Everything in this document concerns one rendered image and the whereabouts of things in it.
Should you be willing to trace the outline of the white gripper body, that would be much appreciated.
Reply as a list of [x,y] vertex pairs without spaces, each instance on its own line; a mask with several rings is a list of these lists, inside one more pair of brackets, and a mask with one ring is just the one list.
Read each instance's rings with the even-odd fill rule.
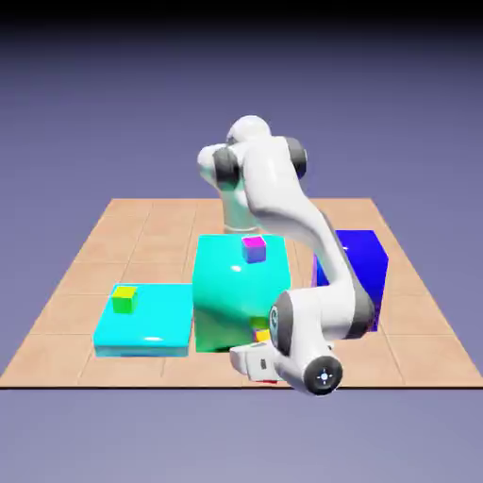
[[253,382],[277,382],[276,351],[269,341],[231,347],[229,358],[233,368]]

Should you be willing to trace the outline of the small magenta cube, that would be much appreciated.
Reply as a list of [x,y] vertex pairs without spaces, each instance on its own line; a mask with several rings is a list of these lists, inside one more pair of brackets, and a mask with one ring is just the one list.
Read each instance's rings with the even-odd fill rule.
[[241,248],[247,263],[259,263],[266,260],[266,242],[261,236],[241,238]]

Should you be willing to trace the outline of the small yellow-green cube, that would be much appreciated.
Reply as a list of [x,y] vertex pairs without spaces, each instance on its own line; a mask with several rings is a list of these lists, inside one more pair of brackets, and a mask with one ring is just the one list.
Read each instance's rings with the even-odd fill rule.
[[138,303],[138,288],[135,286],[118,286],[110,297],[115,313],[132,314]]

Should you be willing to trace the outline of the large turquoise box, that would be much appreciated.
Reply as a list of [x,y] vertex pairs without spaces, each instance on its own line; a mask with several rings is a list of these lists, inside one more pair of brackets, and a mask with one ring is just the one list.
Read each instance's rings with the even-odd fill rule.
[[266,259],[249,263],[241,235],[198,238],[192,272],[195,347],[198,352],[227,352],[252,343],[269,327],[268,314],[278,295],[291,287],[283,238],[261,237]]

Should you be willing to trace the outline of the large flat cyan box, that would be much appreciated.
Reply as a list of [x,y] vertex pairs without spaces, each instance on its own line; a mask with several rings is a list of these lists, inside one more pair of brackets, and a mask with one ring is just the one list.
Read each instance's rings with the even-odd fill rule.
[[[138,303],[132,314],[113,311],[110,297],[118,286],[138,288]],[[189,354],[192,310],[190,284],[116,284],[92,334],[95,355],[185,357]]]

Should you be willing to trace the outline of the large blue box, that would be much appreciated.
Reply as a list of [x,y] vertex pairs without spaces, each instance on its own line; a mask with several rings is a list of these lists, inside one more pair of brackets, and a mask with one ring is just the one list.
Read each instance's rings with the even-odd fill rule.
[[371,230],[331,230],[320,224],[310,240],[325,283],[294,292],[300,314],[293,333],[318,344],[355,339],[377,325],[389,258]]

